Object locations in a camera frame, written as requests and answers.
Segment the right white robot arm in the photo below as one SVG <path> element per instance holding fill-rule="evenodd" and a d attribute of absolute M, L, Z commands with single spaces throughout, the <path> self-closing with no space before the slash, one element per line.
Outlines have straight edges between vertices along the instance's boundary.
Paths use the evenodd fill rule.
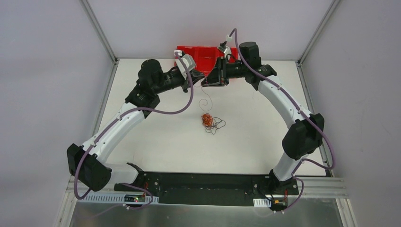
<path fill-rule="evenodd" d="M 256 42 L 239 44 L 238 54 L 240 58 L 234 62 L 218 57 L 201 86 L 223 87 L 229 84 L 229 79 L 244 78 L 278 111 L 288 131 L 281 143 L 284 153 L 269 173 L 268 186 L 271 192 L 279 194 L 286 190 L 302 159 L 322 145 L 324 117 L 304 109 L 285 90 L 277 72 L 270 65 L 262 64 Z"/>

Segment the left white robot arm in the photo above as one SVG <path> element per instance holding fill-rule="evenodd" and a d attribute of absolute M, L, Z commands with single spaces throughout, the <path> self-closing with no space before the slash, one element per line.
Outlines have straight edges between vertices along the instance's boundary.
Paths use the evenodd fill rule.
<path fill-rule="evenodd" d="M 132 191 L 139 191 L 144 186 L 140 169 L 133 164 L 109 164 L 111 152 L 121 140 L 151 113 L 175 115 L 184 112 L 191 105 L 193 86 L 204 78 L 195 70 L 196 63 L 192 56 L 185 54 L 175 58 L 176 65 L 163 72 L 160 62 L 149 59 L 141 64 L 138 80 L 134 89 L 125 98 L 124 103 L 113 118 L 99 132 L 82 145 L 71 144 L 67 149 L 69 171 L 74 176 L 73 190 L 78 199 L 78 183 L 83 183 L 88 191 L 97 192 L 107 184 L 126 183 Z M 189 92 L 188 103 L 177 111 L 157 110 L 159 94 L 181 87 Z"/>

